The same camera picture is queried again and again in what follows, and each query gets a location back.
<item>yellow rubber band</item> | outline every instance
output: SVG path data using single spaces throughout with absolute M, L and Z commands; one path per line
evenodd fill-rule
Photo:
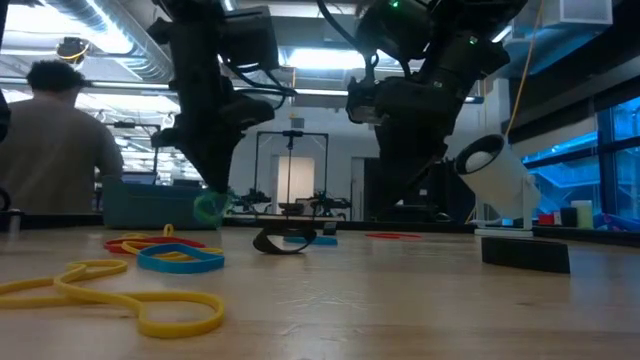
M 138 255 L 138 253 L 140 252 L 140 249 L 134 247 L 134 246 L 139 246 L 142 247 L 144 246 L 149 247 L 149 246 L 153 246 L 153 245 L 158 245 L 158 244 L 154 244 L 154 243 L 146 243 L 144 241 L 124 241 L 122 242 L 122 244 L 120 244 L 120 247 L 122 247 L 122 250 L 125 250 L 131 254 L 134 255 Z M 198 248 L 198 250 L 206 252 L 206 253 L 210 253 L 210 254 L 219 254 L 222 255 L 224 252 L 222 251 L 222 249 L 218 249 L 218 248 Z M 170 252 L 167 254 L 161 254 L 161 255 L 157 255 L 154 256 L 156 258 L 159 259 L 163 259 L 163 260 L 168 260 L 168 261 L 188 261 L 188 260 L 193 260 L 193 258 L 189 255 L 185 255 L 179 252 Z
M 173 236 L 173 233 L 175 232 L 175 228 L 173 227 L 172 224 L 167 224 L 164 226 L 164 229 L 162 231 L 162 236 L 164 237 L 170 237 Z M 146 239 L 148 237 L 151 237 L 151 235 L 149 234 L 145 234 L 145 233 L 126 233 L 122 236 L 120 236 L 119 238 L 115 239 L 115 240 L 122 240 L 122 239 Z
M 99 267 L 99 270 L 88 271 Z M 137 316 L 138 331 L 146 336 L 173 339 L 206 334 L 222 323 L 224 304 L 215 295 L 198 292 L 134 292 L 106 293 L 86 289 L 69 283 L 91 280 L 99 277 L 115 275 L 127 271 L 127 263 L 122 260 L 86 260 L 67 265 L 67 272 L 47 278 L 16 281 L 0 285 L 0 308 L 32 309 L 56 306 L 110 304 L 130 309 Z M 3 296 L 16 291 L 51 286 L 63 296 L 8 297 Z M 148 311 L 144 302 L 152 301 L 184 301 L 203 304 L 211 307 L 215 314 L 205 320 L 181 323 L 163 323 L 148 319 Z

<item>man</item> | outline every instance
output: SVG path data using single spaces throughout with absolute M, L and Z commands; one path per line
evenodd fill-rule
M 122 175 L 122 155 L 109 130 L 75 109 L 82 74 L 58 61 L 33 64 L 33 99 L 15 102 L 0 143 L 0 186 L 28 214 L 92 212 L 94 168 Z

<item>window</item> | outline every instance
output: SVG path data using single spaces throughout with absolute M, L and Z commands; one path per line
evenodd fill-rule
M 614 106 L 612 112 L 614 140 L 640 136 L 640 98 Z
M 550 214 L 570 207 L 573 200 L 591 200 L 593 213 L 601 212 L 600 164 L 597 156 L 529 170 L 536 177 L 542 198 L 537 212 Z
M 554 145 L 548 149 L 538 151 L 531 155 L 525 156 L 522 159 L 522 162 L 526 164 L 533 161 L 550 158 L 552 156 L 567 154 L 570 152 L 574 152 L 576 150 L 592 148 L 592 147 L 595 147 L 597 144 L 598 144 L 598 133 L 594 131 L 594 132 L 584 134 L 582 136 L 578 136 L 574 139 L 563 142 L 561 144 Z
M 640 219 L 640 148 L 616 153 L 617 215 Z

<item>teal bin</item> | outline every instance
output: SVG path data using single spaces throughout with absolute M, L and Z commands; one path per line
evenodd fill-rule
M 215 230 L 193 216 L 193 202 L 202 190 L 181 186 L 126 184 L 119 178 L 102 179 L 104 224 L 112 229 Z

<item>dark hair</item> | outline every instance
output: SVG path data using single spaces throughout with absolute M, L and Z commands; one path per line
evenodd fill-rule
M 75 87 L 85 87 L 84 75 L 69 64 L 57 60 L 34 62 L 27 75 L 29 86 L 36 91 L 63 92 Z

